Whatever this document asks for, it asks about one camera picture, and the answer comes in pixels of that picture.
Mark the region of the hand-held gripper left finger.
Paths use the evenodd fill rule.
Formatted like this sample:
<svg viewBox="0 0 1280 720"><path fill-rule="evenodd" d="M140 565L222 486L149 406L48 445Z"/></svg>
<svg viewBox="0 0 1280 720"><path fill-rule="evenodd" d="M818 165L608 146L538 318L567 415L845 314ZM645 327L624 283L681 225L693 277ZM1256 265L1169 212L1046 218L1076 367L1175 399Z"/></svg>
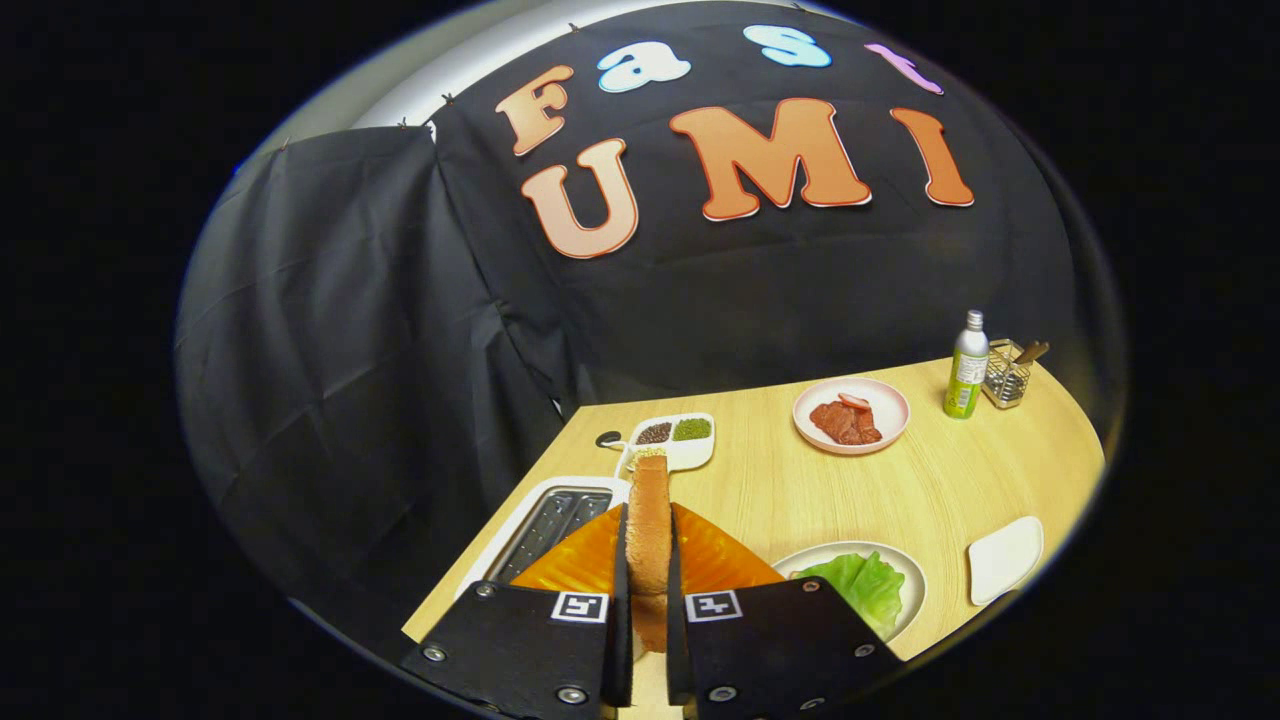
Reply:
<svg viewBox="0 0 1280 720"><path fill-rule="evenodd" d="M430 691L509 719L614 719L632 700L634 643L625 557L627 503L605 530L609 591L474 582L399 661Z"/></svg>

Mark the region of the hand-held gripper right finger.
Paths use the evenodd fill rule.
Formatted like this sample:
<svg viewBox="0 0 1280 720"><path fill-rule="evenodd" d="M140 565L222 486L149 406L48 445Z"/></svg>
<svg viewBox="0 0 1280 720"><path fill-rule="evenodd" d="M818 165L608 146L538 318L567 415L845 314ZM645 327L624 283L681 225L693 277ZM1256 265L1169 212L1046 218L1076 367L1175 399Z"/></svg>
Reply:
<svg viewBox="0 0 1280 720"><path fill-rule="evenodd" d="M836 719L906 664L819 577L686 593L672 507L666 693L686 719Z"/></svg>

